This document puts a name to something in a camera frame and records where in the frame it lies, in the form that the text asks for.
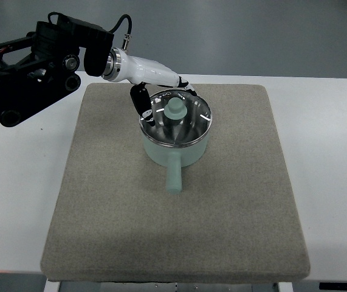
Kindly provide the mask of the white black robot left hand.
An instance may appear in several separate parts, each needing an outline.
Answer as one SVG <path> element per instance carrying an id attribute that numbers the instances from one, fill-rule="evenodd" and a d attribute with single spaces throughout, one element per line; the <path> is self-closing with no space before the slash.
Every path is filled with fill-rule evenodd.
<path id="1" fill-rule="evenodd" d="M 129 81 L 132 84 L 130 95 L 134 107 L 152 127 L 156 123 L 146 85 L 180 88 L 193 96 L 197 95 L 192 85 L 170 68 L 157 61 L 130 56 L 118 48 L 111 49 L 102 77 L 109 82 Z"/>

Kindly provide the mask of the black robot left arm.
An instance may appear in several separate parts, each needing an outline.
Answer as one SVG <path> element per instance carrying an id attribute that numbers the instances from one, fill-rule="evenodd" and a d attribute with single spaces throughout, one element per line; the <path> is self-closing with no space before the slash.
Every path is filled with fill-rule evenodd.
<path id="1" fill-rule="evenodd" d="M 93 77 L 102 75 L 115 31 L 62 13 L 57 21 L 39 21 L 24 38 L 0 43 L 0 124 L 15 127 L 81 85 L 76 74 L 85 49 L 84 69 Z"/>

